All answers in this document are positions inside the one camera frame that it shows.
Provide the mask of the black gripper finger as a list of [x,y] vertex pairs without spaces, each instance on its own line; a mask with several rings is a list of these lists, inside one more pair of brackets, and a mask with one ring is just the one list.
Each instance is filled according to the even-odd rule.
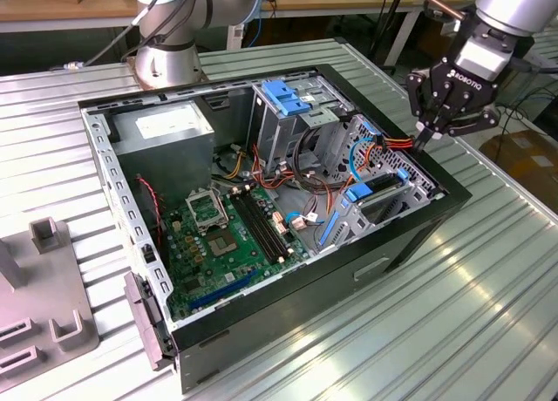
[[500,122],[500,113],[494,106],[485,107],[471,115],[457,115],[440,111],[433,122],[425,123],[425,144],[443,136],[461,137],[471,133],[495,128]]
[[430,69],[413,70],[408,74],[408,99],[412,115],[418,118],[418,134],[413,148],[415,151],[422,151],[435,133],[436,113],[433,107]]

